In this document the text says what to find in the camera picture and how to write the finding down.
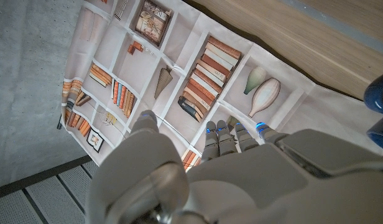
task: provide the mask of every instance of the metal floor panel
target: metal floor panel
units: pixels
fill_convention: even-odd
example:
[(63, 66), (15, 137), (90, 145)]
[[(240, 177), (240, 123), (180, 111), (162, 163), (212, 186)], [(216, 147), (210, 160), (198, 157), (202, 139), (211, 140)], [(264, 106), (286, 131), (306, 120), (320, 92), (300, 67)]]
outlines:
[(85, 216), (56, 177), (27, 187), (46, 220), (51, 223), (85, 223)]
[(0, 198), (0, 224), (41, 223), (30, 202), (20, 190)]
[(86, 196), (91, 185), (91, 178), (86, 174), (80, 166), (72, 168), (66, 172), (59, 174), (64, 184), (78, 200), (83, 208), (85, 208)]
[(86, 171), (88, 171), (91, 177), (93, 177), (96, 170), (98, 170), (98, 165), (96, 165), (93, 161), (82, 164), (82, 166), (86, 169)]

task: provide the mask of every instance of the blue object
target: blue object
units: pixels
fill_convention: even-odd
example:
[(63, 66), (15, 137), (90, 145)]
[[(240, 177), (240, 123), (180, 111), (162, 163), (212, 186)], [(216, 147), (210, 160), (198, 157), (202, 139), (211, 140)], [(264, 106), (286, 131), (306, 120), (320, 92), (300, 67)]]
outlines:
[(258, 128), (259, 126), (262, 126), (262, 125), (265, 125), (265, 123), (259, 122), (259, 123), (256, 124), (255, 128)]
[[(383, 114), (383, 75), (367, 87), (364, 102), (368, 108)], [(383, 118), (367, 131), (367, 135), (383, 148)]]
[(119, 106), (119, 102), (121, 100), (121, 89), (122, 89), (122, 84), (118, 83), (117, 106)]

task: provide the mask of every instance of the vase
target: vase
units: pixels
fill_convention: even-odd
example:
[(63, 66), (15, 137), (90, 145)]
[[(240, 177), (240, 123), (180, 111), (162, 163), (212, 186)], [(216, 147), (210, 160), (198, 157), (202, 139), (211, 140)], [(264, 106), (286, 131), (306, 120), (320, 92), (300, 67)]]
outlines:
[(157, 99), (162, 92), (162, 90), (171, 82), (172, 76), (169, 74), (171, 72), (171, 68), (167, 66), (167, 68), (161, 68), (159, 81), (157, 83), (157, 87), (155, 88), (154, 99)]
[(280, 82), (275, 78), (264, 81), (252, 97), (252, 108), (249, 116), (268, 108), (280, 93)]
[(265, 80), (266, 71), (262, 67), (256, 67), (248, 75), (246, 89), (244, 94), (248, 94), (252, 89), (262, 84)]

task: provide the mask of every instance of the robotic hand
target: robotic hand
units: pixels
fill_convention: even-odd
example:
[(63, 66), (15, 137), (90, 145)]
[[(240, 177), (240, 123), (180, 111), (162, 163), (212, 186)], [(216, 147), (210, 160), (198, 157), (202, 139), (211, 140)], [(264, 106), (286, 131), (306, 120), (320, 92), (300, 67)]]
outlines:
[(209, 121), (202, 163), (183, 169), (144, 111), (93, 177), (89, 223), (383, 223), (383, 158), (313, 130), (264, 123), (258, 145), (236, 125)]

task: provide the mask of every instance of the picture frame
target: picture frame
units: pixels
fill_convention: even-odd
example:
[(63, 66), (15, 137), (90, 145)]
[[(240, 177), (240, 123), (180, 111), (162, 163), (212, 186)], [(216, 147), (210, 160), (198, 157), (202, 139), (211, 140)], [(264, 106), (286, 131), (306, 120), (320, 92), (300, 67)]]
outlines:
[(104, 142), (103, 138), (94, 129), (91, 129), (86, 141), (97, 153), (99, 153)]
[(151, 0), (144, 0), (135, 30), (159, 47), (167, 30), (170, 15), (171, 10), (166, 11)]

